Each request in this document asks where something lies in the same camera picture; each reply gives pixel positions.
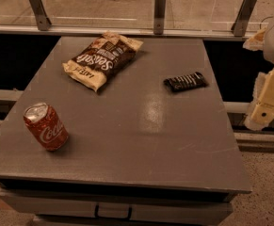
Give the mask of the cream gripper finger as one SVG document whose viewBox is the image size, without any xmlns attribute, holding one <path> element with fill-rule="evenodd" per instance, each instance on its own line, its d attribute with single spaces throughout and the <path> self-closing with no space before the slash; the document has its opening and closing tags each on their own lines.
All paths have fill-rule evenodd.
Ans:
<svg viewBox="0 0 274 226">
<path fill-rule="evenodd" d="M 252 101 L 246 113 L 244 125 L 252 131 L 260 131 L 268 127 L 273 120 L 274 107 Z"/>
<path fill-rule="evenodd" d="M 266 30 L 264 28 L 258 30 L 256 34 L 243 43 L 243 47 L 251 51 L 263 50 Z"/>
</svg>

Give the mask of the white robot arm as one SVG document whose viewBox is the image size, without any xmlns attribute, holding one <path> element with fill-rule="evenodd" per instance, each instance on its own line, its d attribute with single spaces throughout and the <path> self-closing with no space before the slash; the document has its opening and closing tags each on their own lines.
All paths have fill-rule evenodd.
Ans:
<svg viewBox="0 0 274 226">
<path fill-rule="evenodd" d="M 274 65 L 274 17 L 267 28 L 258 30 L 243 47 L 251 51 L 261 50 L 264 59 Z M 252 97 L 244 124 L 250 130 L 259 131 L 274 120 L 274 68 L 268 73 L 258 73 Z"/>
</svg>

